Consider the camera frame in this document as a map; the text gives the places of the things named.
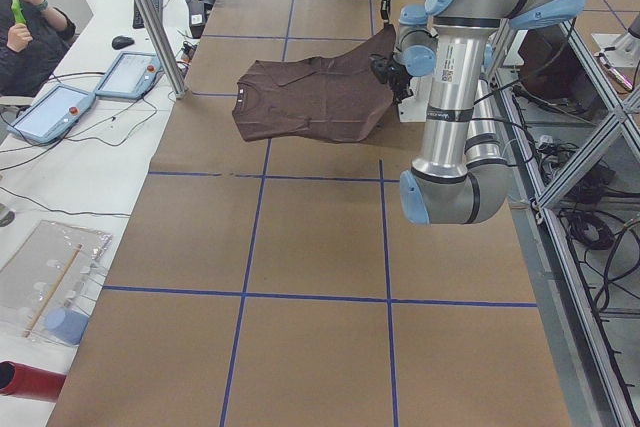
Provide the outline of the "dark brown t-shirt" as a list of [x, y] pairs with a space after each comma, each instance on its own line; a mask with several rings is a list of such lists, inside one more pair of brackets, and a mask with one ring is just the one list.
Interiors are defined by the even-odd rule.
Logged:
[[387, 25], [338, 57], [295, 62], [257, 60], [238, 80], [232, 115], [249, 142], [298, 136], [335, 143], [366, 139], [393, 104], [393, 94], [374, 75], [375, 54], [394, 47]]

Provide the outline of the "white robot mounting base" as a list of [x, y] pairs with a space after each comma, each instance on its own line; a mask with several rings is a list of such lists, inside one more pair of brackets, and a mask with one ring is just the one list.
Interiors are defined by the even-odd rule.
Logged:
[[413, 77], [410, 82], [412, 95], [398, 104], [401, 123], [424, 123], [429, 102], [433, 77]]

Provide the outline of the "blue teach pendant far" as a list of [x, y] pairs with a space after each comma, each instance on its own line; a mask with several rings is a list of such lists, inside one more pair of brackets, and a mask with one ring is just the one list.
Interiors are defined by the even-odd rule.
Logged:
[[98, 82], [94, 93], [100, 98], [140, 100], [153, 87], [160, 71], [157, 55], [122, 51]]

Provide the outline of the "blue teach pendant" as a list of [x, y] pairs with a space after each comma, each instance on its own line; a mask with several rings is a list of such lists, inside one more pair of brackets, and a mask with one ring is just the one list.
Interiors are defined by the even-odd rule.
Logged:
[[98, 82], [94, 93], [100, 98], [140, 100], [153, 87], [160, 71], [157, 55], [122, 51]]
[[25, 110], [7, 131], [30, 143], [50, 144], [64, 137], [95, 100], [93, 92], [59, 84]]

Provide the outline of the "black computer mouse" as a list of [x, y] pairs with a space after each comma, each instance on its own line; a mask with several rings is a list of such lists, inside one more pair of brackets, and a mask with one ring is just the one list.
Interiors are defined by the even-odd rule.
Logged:
[[126, 47], [132, 46], [135, 43], [135, 40], [128, 36], [115, 36], [111, 41], [111, 47], [114, 50], [121, 50]]

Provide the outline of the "blue teach pendant near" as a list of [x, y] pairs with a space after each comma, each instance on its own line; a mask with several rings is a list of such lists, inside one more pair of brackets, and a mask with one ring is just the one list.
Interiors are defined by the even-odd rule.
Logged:
[[50, 144], [64, 137], [95, 100], [93, 92], [59, 84], [25, 110], [7, 131], [30, 143]]

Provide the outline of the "wooden stick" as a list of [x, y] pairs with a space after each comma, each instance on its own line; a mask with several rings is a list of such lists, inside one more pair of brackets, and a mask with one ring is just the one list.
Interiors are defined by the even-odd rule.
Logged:
[[77, 244], [76, 247], [74, 248], [73, 252], [72, 252], [71, 257], [66, 262], [64, 267], [61, 269], [60, 274], [58, 275], [56, 280], [51, 284], [51, 286], [50, 286], [49, 290], [46, 292], [46, 294], [43, 296], [43, 299], [42, 299], [38, 309], [36, 310], [33, 318], [28, 322], [26, 327], [23, 329], [22, 336], [24, 338], [27, 338], [27, 337], [29, 337], [31, 335], [34, 327], [36, 326], [37, 322], [39, 321], [40, 317], [42, 316], [45, 308], [47, 307], [47, 305], [51, 301], [52, 297], [56, 293], [59, 285], [61, 284], [62, 280], [64, 279], [64, 277], [67, 274], [67, 272], [70, 269], [70, 267], [75, 262], [78, 254], [81, 252], [81, 250], [82, 250], [82, 245], [81, 244]]

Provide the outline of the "seated person in black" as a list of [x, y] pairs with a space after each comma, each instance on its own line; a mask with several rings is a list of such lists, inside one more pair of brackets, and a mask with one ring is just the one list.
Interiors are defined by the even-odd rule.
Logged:
[[47, 0], [20, 0], [27, 24], [16, 24], [12, 0], [1, 0], [1, 94], [35, 96], [65, 57], [76, 25]]

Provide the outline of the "green handheld object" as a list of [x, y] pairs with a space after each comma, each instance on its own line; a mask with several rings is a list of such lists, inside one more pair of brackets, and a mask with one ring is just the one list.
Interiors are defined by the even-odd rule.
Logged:
[[12, 0], [11, 11], [13, 13], [14, 22], [16, 24], [22, 24], [22, 25], [26, 25], [27, 24], [26, 19], [25, 19], [24, 14], [23, 14], [23, 11], [22, 11], [20, 0]]

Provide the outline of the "clear plastic bag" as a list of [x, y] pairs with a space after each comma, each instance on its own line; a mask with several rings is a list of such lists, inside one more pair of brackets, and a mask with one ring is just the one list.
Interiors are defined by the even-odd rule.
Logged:
[[1, 332], [22, 336], [43, 296], [56, 280], [77, 244], [82, 245], [42, 316], [27, 338], [68, 346], [44, 326], [45, 316], [64, 307], [90, 318], [108, 270], [102, 256], [112, 235], [52, 221], [40, 222], [1, 267]]

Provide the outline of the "red cardboard tube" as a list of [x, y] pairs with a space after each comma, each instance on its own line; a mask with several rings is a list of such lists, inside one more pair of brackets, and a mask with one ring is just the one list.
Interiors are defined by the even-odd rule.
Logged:
[[2, 396], [56, 402], [65, 381], [65, 374], [13, 361], [1, 363]]

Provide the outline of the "aluminium frame post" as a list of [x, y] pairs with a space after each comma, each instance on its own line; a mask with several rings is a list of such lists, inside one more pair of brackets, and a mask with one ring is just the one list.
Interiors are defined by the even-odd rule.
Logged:
[[187, 92], [187, 87], [184, 82], [184, 77], [178, 68], [175, 56], [173, 55], [159, 14], [156, 12], [152, 0], [134, 1], [141, 12], [147, 33], [159, 57], [165, 75], [171, 84], [175, 97], [182, 99]]

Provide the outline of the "aluminium truss frame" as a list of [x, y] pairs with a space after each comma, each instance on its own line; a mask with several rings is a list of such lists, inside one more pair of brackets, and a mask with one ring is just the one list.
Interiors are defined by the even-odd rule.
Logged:
[[639, 422], [639, 96], [606, 66], [628, 13], [517, 35], [494, 77], [516, 226], [577, 426]]

